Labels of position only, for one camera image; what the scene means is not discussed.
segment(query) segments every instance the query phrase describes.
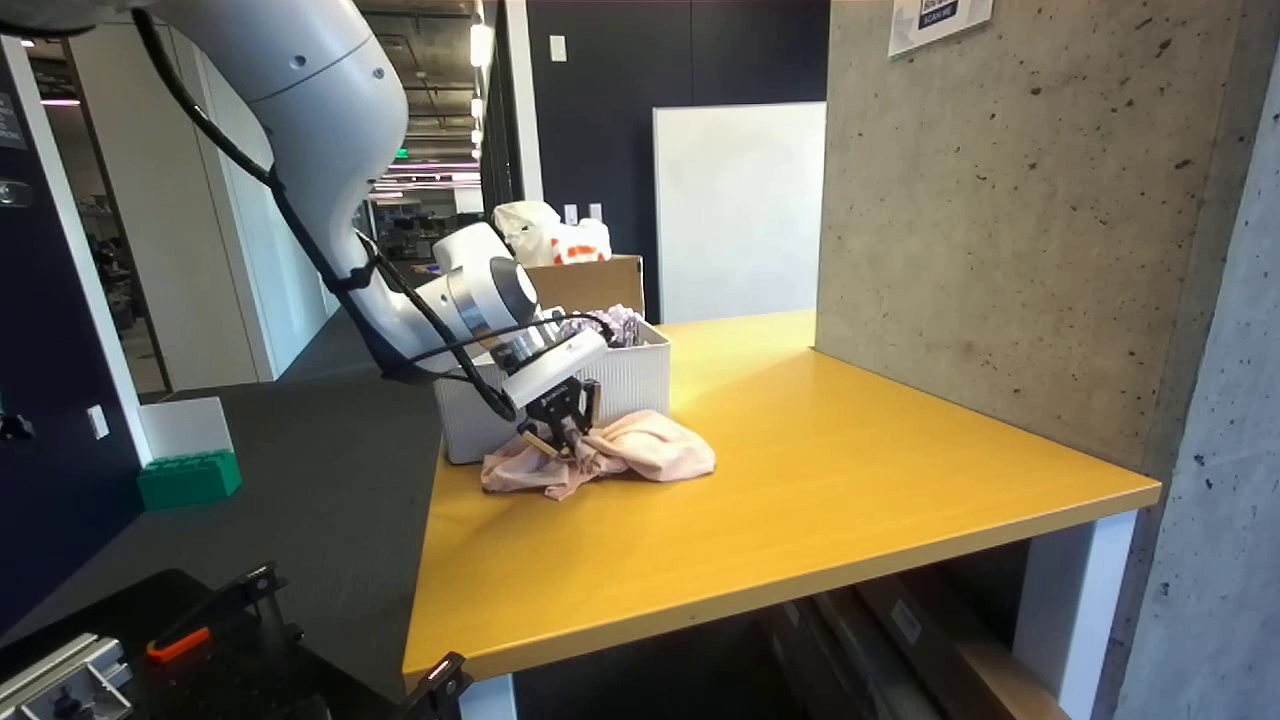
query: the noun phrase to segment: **white board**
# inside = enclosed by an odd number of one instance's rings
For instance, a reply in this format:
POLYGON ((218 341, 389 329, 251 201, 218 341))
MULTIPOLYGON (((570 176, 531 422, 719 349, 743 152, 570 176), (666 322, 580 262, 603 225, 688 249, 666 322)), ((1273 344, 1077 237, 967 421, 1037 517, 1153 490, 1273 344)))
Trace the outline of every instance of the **white board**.
POLYGON ((661 318, 816 309, 823 105, 653 113, 661 318))

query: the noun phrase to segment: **yellow tabletop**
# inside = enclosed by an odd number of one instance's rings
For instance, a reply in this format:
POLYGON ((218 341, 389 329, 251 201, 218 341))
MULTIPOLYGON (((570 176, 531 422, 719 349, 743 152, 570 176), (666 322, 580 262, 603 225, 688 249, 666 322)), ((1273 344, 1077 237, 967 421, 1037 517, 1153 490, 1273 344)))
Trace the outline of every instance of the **yellow tabletop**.
POLYGON ((719 454, 688 483, 568 504, 434 464, 405 645, 505 676, 1156 504, 1134 472, 811 353, 811 316, 664 329, 673 417, 719 454))

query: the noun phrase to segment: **pink cloth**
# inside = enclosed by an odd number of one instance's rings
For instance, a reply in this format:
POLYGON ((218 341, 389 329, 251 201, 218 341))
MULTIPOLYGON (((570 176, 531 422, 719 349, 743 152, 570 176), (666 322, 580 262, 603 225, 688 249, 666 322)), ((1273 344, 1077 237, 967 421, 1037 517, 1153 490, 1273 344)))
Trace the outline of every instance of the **pink cloth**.
POLYGON ((627 411, 603 429, 590 429, 570 454, 548 453, 531 435, 514 435, 480 464, 485 490, 531 490, 568 501, 596 476, 638 472, 647 480, 693 480, 715 468, 715 453, 666 421, 664 411, 627 411))

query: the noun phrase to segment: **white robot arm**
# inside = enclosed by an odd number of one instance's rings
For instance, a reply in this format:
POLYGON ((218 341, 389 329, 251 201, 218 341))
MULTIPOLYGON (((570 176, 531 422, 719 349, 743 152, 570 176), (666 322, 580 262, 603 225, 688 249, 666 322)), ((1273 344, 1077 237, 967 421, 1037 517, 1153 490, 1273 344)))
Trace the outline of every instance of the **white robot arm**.
POLYGON ((425 376, 451 358, 490 411, 534 421, 552 444, 564 438, 564 422, 583 422, 570 376, 603 353, 603 341, 542 322, 522 269, 488 225, 447 237, 434 249, 447 271, 419 287, 379 271, 375 249, 357 237, 350 216, 369 180, 397 154, 406 107, 391 59, 350 0, 0 0, 0 32, 89 32, 127 4, 143 39, 156 12, 205 47, 257 113, 275 165, 246 171, 273 183, 306 260, 389 376, 425 376), (480 381, 469 341, 490 341, 506 372, 499 387, 480 381))

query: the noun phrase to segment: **ceiling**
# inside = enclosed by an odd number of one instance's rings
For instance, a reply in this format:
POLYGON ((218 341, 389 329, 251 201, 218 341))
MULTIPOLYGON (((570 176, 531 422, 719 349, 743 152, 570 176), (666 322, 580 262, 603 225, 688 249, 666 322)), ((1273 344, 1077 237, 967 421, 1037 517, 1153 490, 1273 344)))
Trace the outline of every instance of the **ceiling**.
MULTIPOLYGON (((488 67, 470 64, 470 22, 490 22, 496 0, 357 0, 391 54, 406 94, 412 165, 475 165, 488 67)), ((55 39, 26 52, 44 94, 80 94, 55 39)))

